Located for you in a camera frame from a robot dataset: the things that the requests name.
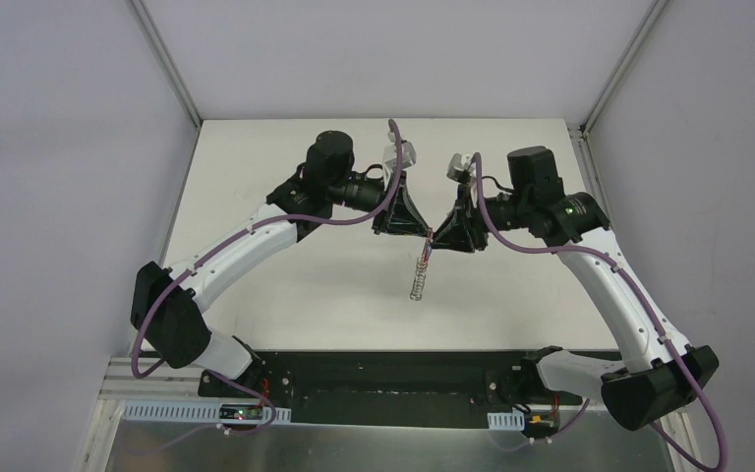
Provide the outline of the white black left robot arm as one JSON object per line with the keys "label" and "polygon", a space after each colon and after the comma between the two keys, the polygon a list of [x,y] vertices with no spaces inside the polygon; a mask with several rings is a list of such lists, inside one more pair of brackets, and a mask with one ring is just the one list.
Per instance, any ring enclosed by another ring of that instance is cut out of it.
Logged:
{"label": "white black left robot arm", "polygon": [[335,207],[359,216],[343,220],[349,226],[370,221],[376,234],[426,237],[429,228],[409,198],[406,173],[417,161],[413,144],[389,124],[390,144],[379,171],[354,169],[352,138],[325,131],[308,147],[295,173],[265,198],[263,205],[231,233],[179,263],[142,266],[136,276],[131,324],[137,331],[133,355],[144,343],[160,364],[173,369],[191,365],[222,375],[237,397],[253,395],[261,372],[252,349],[238,338],[209,327],[204,313],[223,292],[251,269],[304,240],[323,225],[337,225]]}

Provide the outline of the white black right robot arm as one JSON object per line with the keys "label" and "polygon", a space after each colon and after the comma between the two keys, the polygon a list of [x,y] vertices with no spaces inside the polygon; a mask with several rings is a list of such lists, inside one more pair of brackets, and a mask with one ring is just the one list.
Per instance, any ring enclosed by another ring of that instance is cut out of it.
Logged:
{"label": "white black right robot arm", "polygon": [[487,198],[469,155],[455,154],[446,175],[457,198],[435,233],[436,250],[483,251],[489,236],[526,229],[574,274],[608,326],[616,362],[549,346],[521,362],[520,393],[534,403],[556,391],[601,401],[617,424],[637,431],[686,406],[719,366],[709,346],[693,346],[625,267],[610,220],[586,192],[567,194],[552,151],[526,147],[507,157],[511,187]]}

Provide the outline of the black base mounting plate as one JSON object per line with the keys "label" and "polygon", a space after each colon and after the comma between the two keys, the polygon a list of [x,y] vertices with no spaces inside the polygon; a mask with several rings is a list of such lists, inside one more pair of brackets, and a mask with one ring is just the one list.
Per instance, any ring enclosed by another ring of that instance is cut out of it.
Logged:
{"label": "black base mounting plate", "polygon": [[238,382],[294,423],[483,429],[491,413],[577,406],[525,373],[524,350],[272,351]]}

